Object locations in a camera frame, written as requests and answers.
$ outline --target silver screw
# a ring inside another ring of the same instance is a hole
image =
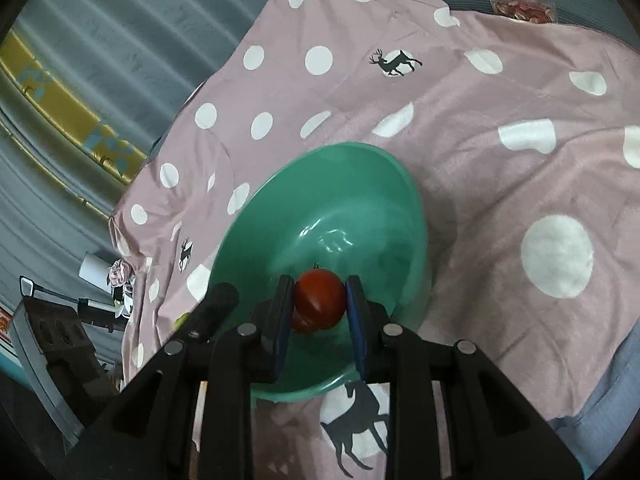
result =
[[[466,339],[464,339],[458,343],[458,350],[460,350],[460,352],[462,352],[463,354],[471,355],[476,353],[478,347],[476,347],[476,345],[474,345],[471,341],[467,341]]]
[[[169,341],[166,345],[164,345],[164,353],[167,355],[177,355],[182,352],[184,345],[182,341],[178,341],[177,339],[174,341]]]
[[[238,333],[243,336],[253,335],[256,330],[258,330],[258,328],[253,323],[242,323],[242,325],[238,327]]]
[[[391,337],[396,337],[402,333],[402,327],[395,323],[387,323],[382,327],[382,331]]]

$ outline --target tomato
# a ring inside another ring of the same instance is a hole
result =
[[[297,332],[326,330],[338,324],[347,308],[347,293],[338,276],[326,269],[305,272],[293,291]]]

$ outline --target orange object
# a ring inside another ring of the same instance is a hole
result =
[[[296,282],[293,302],[293,328],[308,333],[337,325],[347,308],[347,294],[336,274],[326,269],[312,269]]]

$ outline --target snack package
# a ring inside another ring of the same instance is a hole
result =
[[[491,0],[494,13],[531,23],[556,23],[556,6],[540,0]]]

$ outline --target pink blanket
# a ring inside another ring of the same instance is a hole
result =
[[[577,413],[640,315],[640,58],[441,0],[268,1],[111,218],[137,275],[126,379],[202,299],[260,185],[344,140],[393,153],[422,192],[435,281],[420,334],[471,339],[543,416]],[[369,391],[383,415],[384,388]],[[260,403],[258,477],[381,478],[372,431],[348,448],[320,425],[354,398]]]

